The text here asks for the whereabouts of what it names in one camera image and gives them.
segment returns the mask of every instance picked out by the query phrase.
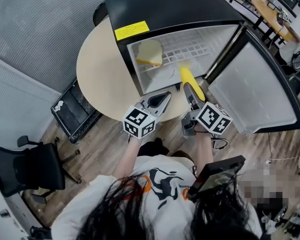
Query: beige table top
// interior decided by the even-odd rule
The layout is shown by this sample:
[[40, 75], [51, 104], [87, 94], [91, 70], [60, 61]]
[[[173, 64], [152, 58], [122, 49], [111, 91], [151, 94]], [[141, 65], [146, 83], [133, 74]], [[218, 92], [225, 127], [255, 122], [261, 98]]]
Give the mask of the beige table top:
[[263, 0], [251, 0], [256, 10], [261, 14], [261, 16], [266, 20], [266, 22], [273, 28], [275, 33], [278, 33], [284, 40], [290, 41], [292, 35], [288, 29], [282, 26], [277, 21], [277, 9], [272, 10], [267, 6]]
[[[76, 76], [87, 101], [112, 119], [122, 121], [127, 109], [141, 100], [119, 52], [109, 18], [96, 26], [83, 42]], [[190, 108], [182, 86], [180, 92], [174, 86], [165, 90], [172, 97], [161, 121], [176, 118]]]

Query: yellow sticker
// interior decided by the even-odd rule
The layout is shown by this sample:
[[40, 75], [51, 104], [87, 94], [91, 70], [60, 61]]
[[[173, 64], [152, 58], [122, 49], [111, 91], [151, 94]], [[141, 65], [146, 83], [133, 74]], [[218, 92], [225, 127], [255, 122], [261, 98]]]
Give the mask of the yellow sticker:
[[145, 21], [140, 21], [128, 26], [123, 26], [114, 31], [116, 40], [119, 41], [124, 38], [132, 37], [134, 35], [149, 31], [148, 25]]

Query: round table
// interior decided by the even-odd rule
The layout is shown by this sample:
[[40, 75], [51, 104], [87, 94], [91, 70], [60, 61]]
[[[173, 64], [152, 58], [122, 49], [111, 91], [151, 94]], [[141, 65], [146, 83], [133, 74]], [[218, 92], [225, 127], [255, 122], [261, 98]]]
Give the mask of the round table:
[[[110, 19], [105, 18], [87, 36], [76, 62], [76, 76], [87, 101], [99, 112], [122, 121], [127, 109], [141, 100], [115, 41]], [[183, 86], [165, 90], [172, 94], [161, 121], [186, 113], [187, 102]]]
[[277, 34], [277, 37], [281, 36], [284, 40], [287, 42], [290, 41], [292, 38], [292, 35], [288, 31], [288, 29], [284, 26], [282, 27], [278, 21], [277, 21], [277, 12], [278, 10], [275, 8], [272, 10], [267, 6], [267, 2], [264, 2], [264, 0], [251, 0], [251, 3], [255, 7], [255, 9], [260, 13], [260, 17], [257, 20], [257, 22], [253, 25], [254, 29], [257, 29], [259, 24], [263, 21], [266, 20], [266, 22], [270, 25], [269, 30], [263, 35], [262, 41], [265, 41], [272, 32], [275, 32]]

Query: black cable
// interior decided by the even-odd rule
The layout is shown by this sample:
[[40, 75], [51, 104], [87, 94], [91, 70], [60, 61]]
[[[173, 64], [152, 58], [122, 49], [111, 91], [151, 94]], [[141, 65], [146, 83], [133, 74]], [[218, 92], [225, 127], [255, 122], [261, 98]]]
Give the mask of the black cable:
[[270, 133], [269, 132], [268, 132], [268, 143], [269, 143], [269, 150], [270, 150], [270, 154], [271, 154], [271, 158], [270, 158], [271, 160], [269, 161], [269, 164], [272, 164], [274, 155], [272, 154], [272, 151], [271, 151]]
[[[213, 135], [211, 132], [208, 132], [208, 131], [196, 131], [196, 130], [194, 132], [195, 133], [210, 134], [211, 135], [211, 140], [213, 141], [213, 145], [212, 146], [213, 146], [213, 148], [215, 150], [222, 150], [222, 149], [224, 149], [229, 144], [229, 142], [228, 142], [228, 140], [226, 138], [217, 138], [217, 135], [216, 134]], [[225, 145], [216, 148], [216, 142], [217, 141], [223, 141], [223, 142], [225, 142]]]

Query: black chair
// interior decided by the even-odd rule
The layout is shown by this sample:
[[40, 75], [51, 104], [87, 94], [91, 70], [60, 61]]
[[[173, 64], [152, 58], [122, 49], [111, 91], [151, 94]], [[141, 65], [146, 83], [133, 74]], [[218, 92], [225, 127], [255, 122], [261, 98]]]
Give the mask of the black chair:
[[106, 3], [103, 1], [99, 4], [99, 6], [95, 9], [93, 13], [93, 24], [98, 26], [100, 22], [108, 15], [108, 9], [106, 7]]
[[34, 201], [46, 204], [46, 197], [56, 190], [64, 190], [65, 176], [76, 184], [75, 180], [64, 168], [63, 164], [80, 154], [74, 154], [60, 161], [57, 142], [43, 144], [43, 142], [29, 141], [28, 136], [21, 136], [17, 140], [18, 147], [24, 145], [37, 145], [31, 149], [13, 151], [0, 147], [0, 191], [4, 197], [10, 197], [23, 190], [48, 189], [42, 195], [31, 194]]

